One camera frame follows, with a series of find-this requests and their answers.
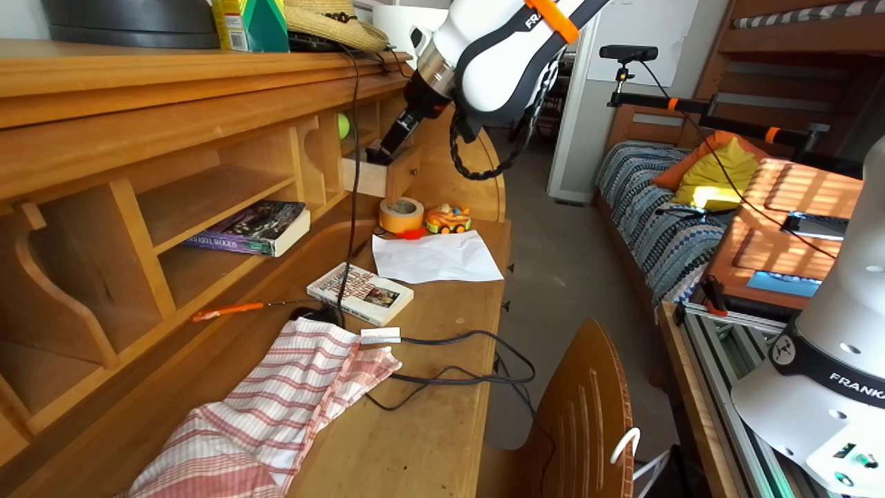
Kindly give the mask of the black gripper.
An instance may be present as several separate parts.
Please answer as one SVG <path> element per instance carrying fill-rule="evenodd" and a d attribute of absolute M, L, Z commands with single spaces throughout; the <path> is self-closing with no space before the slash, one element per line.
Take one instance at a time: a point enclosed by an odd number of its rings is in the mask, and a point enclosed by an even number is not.
<path fill-rule="evenodd" d="M 402 85 L 407 107 L 382 138 L 379 151 L 391 158 L 423 120 L 436 120 L 451 102 L 448 92 L 451 82 L 445 77 L 415 71 Z"/>

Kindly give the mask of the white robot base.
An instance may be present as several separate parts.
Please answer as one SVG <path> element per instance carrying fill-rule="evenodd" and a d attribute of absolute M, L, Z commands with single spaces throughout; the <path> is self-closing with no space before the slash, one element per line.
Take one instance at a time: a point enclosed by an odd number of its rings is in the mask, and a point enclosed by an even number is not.
<path fill-rule="evenodd" d="M 885 498 L 885 138 L 866 151 L 833 272 L 730 395 L 763 443 L 830 492 Z"/>

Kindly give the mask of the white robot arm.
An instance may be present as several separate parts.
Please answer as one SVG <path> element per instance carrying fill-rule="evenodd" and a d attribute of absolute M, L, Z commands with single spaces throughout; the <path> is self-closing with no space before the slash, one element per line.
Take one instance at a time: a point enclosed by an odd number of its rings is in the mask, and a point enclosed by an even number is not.
<path fill-rule="evenodd" d="M 390 164 L 423 120 L 455 104 L 452 132 L 473 142 L 484 125 L 528 110 L 559 56 L 609 0 L 452 0 L 402 85 L 407 107 L 372 154 Z"/>

